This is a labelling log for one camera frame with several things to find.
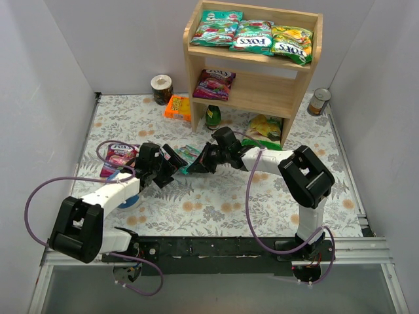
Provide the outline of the teal Fox's candy bag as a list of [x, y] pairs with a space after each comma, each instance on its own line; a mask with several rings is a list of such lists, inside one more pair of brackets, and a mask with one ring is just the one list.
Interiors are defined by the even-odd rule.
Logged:
[[229, 50], [273, 56], [274, 53], [271, 51], [273, 25], [274, 22], [268, 20], [242, 20]]
[[204, 10], [190, 43], [197, 46], [230, 46], [243, 15], [242, 11]]

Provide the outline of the yellow green Fox's candy bag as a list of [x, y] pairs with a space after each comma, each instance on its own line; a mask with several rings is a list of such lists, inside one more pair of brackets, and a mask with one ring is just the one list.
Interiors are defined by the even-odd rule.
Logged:
[[303, 66], [312, 61], [312, 38], [313, 33], [301, 27], [273, 26], [270, 51]]

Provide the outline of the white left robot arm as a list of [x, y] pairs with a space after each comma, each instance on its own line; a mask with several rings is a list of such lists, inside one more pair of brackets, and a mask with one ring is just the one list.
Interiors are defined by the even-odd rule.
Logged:
[[81, 198], [69, 196], [62, 202], [48, 246], [86, 264], [99, 254], [136, 256], [133, 238], [137, 234], [119, 227], [106, 229], [105, 218], [151, 183], [165, 187], [186, 165], [167, 144], [141, 145], [134, 165], [122, 165], [113, 181]]

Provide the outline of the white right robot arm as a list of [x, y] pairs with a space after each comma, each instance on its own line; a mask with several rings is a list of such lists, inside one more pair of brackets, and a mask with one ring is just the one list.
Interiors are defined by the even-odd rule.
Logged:
[[276, 255], [301, 254], [308, 258], [320, 252], [325, 233], [324, 205], [335, 184], [335, 178], [316, 154], [307, 146], [296, 150], [269, 150], [260, 142], [245, 145], [229, 127], [212, 134], [213, 142], [206, 143], [188, 173], [215, 173], [217, 166], [229, 164], [234, 169], [256, 171], [282, 176], [292, 197], [299, 205], [299, 226], [293, 241], [269, 247], [260, 238], [256, 242]]

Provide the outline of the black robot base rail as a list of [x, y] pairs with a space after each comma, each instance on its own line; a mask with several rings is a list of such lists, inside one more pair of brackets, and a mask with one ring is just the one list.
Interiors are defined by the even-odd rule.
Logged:
[[316, 281], [322, 263], [334, 260], [333, 246], [322, 237], [294, 251], [294, 237], [264, 237], [263, 249], [253, 237], [145, 237], [134, 236], [126, 252], [105, 255], [103, 262], [129, 263], [142, 258], [165, 275], [256, 274], [294, 276]]

